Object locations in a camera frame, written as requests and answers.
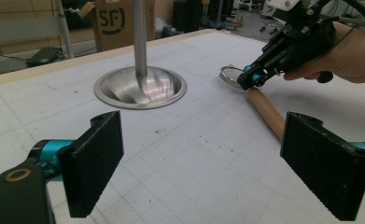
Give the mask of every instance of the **human hand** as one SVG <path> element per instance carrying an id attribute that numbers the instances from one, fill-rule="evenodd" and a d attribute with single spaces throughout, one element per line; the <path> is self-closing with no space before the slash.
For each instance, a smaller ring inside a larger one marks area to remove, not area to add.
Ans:
<path id="1" fill-rule="evenodd" d="M 339 22 L 335 22 L 334 26 L 336 36 L 333 49 L 297 69 L 287 71 L 284 74 L 285 80 L 300 77 L 317 79 L 321 71 L 331 71 L 350 82 L 365 82 L 365 33 L 358 30 L 351 31 L 351 27 Z"/>

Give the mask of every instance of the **wooden handle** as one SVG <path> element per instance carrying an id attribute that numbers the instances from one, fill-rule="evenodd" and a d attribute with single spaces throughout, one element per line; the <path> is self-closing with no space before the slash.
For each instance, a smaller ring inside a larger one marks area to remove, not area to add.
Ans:
<path id="1" fill-rule="evenodd" d="M 277 135 L 278 139 L 282 141 L 285 126 L 284 118 L 260 90 L 256 88 L 249 89 L 248 97 L 266 121 L 267 125 L 269 125 L 275 135 Z"/>

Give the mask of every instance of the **sf logo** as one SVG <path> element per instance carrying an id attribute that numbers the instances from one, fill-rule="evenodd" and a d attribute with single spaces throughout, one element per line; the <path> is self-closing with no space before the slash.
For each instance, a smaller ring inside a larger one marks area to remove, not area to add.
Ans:
<path id="1" fill-rule="evenodd" d="M 104 35 L 115 35 L 123 30 L 126 22 L 126 16 L 124 9 L 113 9 L 113 10 L 100 10 L 101 26 L 103 27 L 102 32 Z"/>

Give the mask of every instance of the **cardboard box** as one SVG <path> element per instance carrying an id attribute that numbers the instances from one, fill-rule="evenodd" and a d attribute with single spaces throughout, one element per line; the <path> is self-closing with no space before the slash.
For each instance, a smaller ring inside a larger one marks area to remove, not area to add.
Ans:
<path id="1" fill-rule="evenodd" d="M 146 0 L 147 41 L 155 39 L 154 0 Z M 97 51 L 133 45 L 133 4 L 131 0 L 95 0 L 79 12 L 91 15 Z"/>

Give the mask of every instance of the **metal bowl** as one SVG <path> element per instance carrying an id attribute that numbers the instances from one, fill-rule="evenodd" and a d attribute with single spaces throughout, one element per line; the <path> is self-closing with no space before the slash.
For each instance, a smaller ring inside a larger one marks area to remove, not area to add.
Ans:
<path id="1" fill-rule="evenodd" d="M 103 102 L 121 108 L 150 109 L 179 100 L 187 83 L 179 74 L 147 67 L 145 76 L 138 76 L 135 67 L 126 67 L 100 77 L 94 84 L 95 95 Z"/>

